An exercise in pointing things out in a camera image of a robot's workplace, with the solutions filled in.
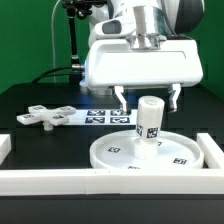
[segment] green wall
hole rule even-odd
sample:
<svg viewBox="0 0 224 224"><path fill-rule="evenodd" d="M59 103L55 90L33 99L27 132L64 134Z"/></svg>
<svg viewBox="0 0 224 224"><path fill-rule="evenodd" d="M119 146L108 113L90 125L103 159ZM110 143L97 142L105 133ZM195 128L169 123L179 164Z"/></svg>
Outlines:
<svg viewBox="0 0 224 224"><path fill-rule="evenodd" d="M30 82L52 69L51 15L57 0L1 0L0 92L16 83ZM80 59L88 51L88 23L77 22ZM57 66L70 65L70 36L66 11L55 17Z"/></svg>
<svg viewBox="0 0 224 224"><path fill-rule="evenodd" d="M52 68L51 14L57 0L1 0L0 92L30 82ZM189 35L199 44L202 84L224 99L224 1L205 0L205 17ZM88 23L77 21L81 61L88 51ZM55 20L57 66L70 64L67 15L59 7Z"/></svg>
<svg viewBox="0 0 224 224"><path fill-rule="evenodd" d="M198 41L202 85L224 99L224 1L205 0L205 16L189 35Z"/></svg>

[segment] black surface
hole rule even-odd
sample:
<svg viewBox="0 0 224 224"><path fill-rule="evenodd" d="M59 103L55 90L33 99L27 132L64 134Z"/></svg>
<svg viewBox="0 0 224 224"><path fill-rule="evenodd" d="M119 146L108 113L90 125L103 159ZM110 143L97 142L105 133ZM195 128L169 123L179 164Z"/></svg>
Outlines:
<svg viewBox="0 0 224 224"><path fill-rule="evenodd" d="M126 95L132 108L140 96L168 99L166 89L139 90ZM118 108L113 97L80 93L67 84L20 84L0 95L0 133L11 134L12 152L1 169L87 168L89 146L127 126L70 126L43 131L41 123L23 126L16 115L28 106L77 109ZM162 129L192 139L208 132L223 149L224 102L202 87L186 88L178 112L163 117ZM0 223L223 223L223 195L70 195L0 197Z"/></svg>

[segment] marker sticker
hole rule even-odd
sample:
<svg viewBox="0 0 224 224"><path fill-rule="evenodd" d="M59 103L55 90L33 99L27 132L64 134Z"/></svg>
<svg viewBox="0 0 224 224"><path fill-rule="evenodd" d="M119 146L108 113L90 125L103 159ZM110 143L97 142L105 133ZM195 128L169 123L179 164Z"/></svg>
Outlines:
<svg viewBox="0 0 224 224"><path fill-rule="evenodd" d="M186 159L179 159L179 158L176 158L173 163L176 163L176 164L180 164L180 165L186 165L187 164L187 160Z"/></svg>
<svg viewBox="0 0 224 224"><path fill-rule="evenodd" d="M130 119L129 117L111 117L110 118L110 123L119 123L119 124L129 124Z"/></svg>
<svg viewBox="0 0 224 224"><path fill-rule="evenodd" d="M105 116L105 110L88 110L87 116Z"/></svg>
<svg viewBox="0 0 224 224"><path fill-rule="evenodd" d="M116 147L110 147L108 149L108 152L118 153L121 149Z"/></svg>
<svg viewBox="0 0 224 224"><path fill-rule="evenodd" d="M105 123L104 117L87 117L85 120L86 124L103 124Z"/></svg>

